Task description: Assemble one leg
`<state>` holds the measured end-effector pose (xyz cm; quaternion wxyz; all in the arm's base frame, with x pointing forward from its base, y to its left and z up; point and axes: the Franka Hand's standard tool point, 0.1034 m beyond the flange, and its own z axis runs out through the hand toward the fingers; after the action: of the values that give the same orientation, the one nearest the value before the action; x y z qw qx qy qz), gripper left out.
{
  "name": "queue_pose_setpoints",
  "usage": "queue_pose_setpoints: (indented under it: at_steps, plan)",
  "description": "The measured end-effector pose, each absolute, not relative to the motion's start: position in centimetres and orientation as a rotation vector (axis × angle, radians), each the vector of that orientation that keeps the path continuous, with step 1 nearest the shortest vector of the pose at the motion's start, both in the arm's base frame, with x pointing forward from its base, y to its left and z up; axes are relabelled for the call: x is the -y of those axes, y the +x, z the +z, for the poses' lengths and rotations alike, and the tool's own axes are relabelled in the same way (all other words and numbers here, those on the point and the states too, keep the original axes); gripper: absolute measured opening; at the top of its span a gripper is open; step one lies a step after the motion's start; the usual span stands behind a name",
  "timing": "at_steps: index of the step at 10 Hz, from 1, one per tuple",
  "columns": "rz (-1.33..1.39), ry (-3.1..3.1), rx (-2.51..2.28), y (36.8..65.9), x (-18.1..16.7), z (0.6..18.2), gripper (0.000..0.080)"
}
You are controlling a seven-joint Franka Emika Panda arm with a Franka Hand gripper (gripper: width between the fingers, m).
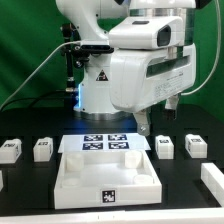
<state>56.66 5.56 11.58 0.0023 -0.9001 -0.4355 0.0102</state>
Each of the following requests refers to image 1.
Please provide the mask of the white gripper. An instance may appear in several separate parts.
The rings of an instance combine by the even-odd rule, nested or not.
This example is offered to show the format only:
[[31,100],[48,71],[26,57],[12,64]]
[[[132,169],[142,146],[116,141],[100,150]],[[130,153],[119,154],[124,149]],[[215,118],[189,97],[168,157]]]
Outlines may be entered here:
[[195,45],[182,56],[168,59],[168,50],[116,50],[110,63],[110,100],[121,111],[134,113],[139,135],[150,134],[149,112],[143,110],[165,99],[168,119],[175,119],[179,94],[196,78]]

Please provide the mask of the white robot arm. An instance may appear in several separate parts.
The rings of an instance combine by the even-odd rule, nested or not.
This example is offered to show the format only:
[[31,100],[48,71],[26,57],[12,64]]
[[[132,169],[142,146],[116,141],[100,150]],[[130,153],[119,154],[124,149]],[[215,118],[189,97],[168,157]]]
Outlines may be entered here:
[[90,119],[131,114],[150,134],[150,108],[170,112],[194,85],[194,15],[218,0],[56,0],[79,35],[69,62],[84,69],[76,113]]

